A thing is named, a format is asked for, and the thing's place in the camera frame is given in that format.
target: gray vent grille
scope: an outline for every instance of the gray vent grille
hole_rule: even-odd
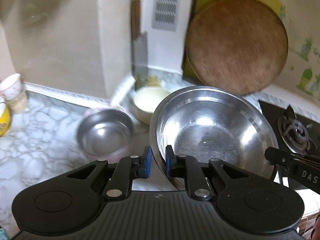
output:
[[[175,31],[178,0],[155,0],[155,17],[152,27]]]

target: white cup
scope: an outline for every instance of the white cup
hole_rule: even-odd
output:
[[[15,73],[7,77],[0,83],[0,93],[6,100],[17,97],[22,89],[20,74]]]

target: metal bowl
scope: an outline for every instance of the metal bowl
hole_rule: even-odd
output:
[[[131,143],[133,123],[130,117],[115,109],[98,110],[86,117],[78,127],[79,147],[91,159],[117,160]]]
[[[228,91],[194,86],[168,95],[150,122],[150,145],[165,173],[165,147],[199,162],[219,158],[244,170],[274,179],[276,169],[264,157],[278,148],[265,117],[248,101]]]

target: yellow cup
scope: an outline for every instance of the yellow cup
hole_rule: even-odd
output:
[[[4,133],[9,129],[10,124],[11,124],[10,110],[7,107],[7,104],[2,102],[0,103],[0,136],[4,135]]]

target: white marble surface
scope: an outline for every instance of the white marble surface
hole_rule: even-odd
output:
[[[170,73],[160,79],[162,86],[170,92],[193,85]],[[140,155],[144,146],[148,145],[148,126],[141,124],[131,115],[131,96],[134,93],[131,91],[122,105],[135,123],[135,147],[131,154]],[[282,107],[288,105],[288,102],[263,92],[245,98],[259,110],[258,99]],[[19,231],[11,213],[12,200],[17,193],[89,162],[75,140],[76,128],[84,110],[83,107],[31,93],[26,112],[14,115],[10,130],[0,137],[0,225],[10,237]],[[320,122],[319,116],[302,109],[295,110]],[[174,187],[152,159],[150,178],[135,180],[133,189],[159,191],[174,190]],[[310,190],[303,190],[299,194],[305,201],[305,214],[320,208],[318,194],[310,193]]]

